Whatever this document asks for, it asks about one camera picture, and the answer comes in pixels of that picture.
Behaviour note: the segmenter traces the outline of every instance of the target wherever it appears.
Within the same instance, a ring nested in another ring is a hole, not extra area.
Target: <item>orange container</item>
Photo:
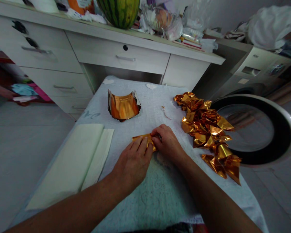
[[[86,11],[95,14],[94,0],[68,0],[70,7],[81,15]]]

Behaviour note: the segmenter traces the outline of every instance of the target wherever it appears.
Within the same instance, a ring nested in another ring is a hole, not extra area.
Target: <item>drawer handle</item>
[[[22,49],[26,50],[26,51],[46,53],[46,54],[52,54],[53,53],[51,50],[41,50],[41,49],[27,48],[27,47],[24,47],[24,46],[22,46]]]
[[[127,58],[127,57],[121,57],[118,55],[115,55],[117,59],[127,60],[127,61],[136,61],[135,58]]]
[[[61,89],[73,89],[74,86],[72,87],[61,87],[61,86],[56,86],[56,85],[53,85],[54,88],[61,88]]]
[[[86,109],[85,107],[75,107],[75,106],[72,106],[73,109]]]

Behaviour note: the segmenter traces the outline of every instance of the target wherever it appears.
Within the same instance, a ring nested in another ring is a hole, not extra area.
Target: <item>tile floor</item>
[[[0,97],[0,232],[33,191],[73,125],[56,105],[20,107]],[[291,233],[291,160],[270,169],[242,167],[241,173],[261,205],[270,233]]]
[[[0,97],[0,232],[34,190],[74,123],[56,105],[21,107]]]

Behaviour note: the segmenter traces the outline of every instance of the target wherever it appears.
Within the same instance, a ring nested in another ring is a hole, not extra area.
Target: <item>curled gold foil sheet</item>
[[[116,96],[108,90],[108,110],[115,119],[123,121],[138,115],[141,105],[137,103],[139,101],[136,97],[136,92],[126,96]]]
[[[144,135],[140,135],[140,136],[136,136],[136,137],[132,137],[133,141],[136,141],[138,138],[140,137],[148,137],[148,141],[146,143],[146,147],[148,148],[149,147],[149,143],[151,143],[153,145],[153,152],[157,151],[154,143],[153,143],[153,140],[152,140],[152,135],[151,134],[144,134]]]
[[[203,154],[202,159],[221,177],[227,174],[240,185],[239,165],[241,159],[234,155],[227,141],[232,140],[226,131],[234,131],[234,127],[216,110],[210,109],[211,101],[198,99],[193,93],[176,95],[174,101],[187,112],[182,119],[182,129],[193,137],[194,148],[209,149],[215,155]]]

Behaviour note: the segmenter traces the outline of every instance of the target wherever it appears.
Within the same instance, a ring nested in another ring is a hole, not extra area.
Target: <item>washing machine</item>
[[[212,100],[211,108],[235,127],[228,145],[243,166],[271,167],[291,158],[291,115],[264,98],[291,81],[291,59],[253,46],[242,54],[225,49],[226,67],[209,70],[193,92]]]

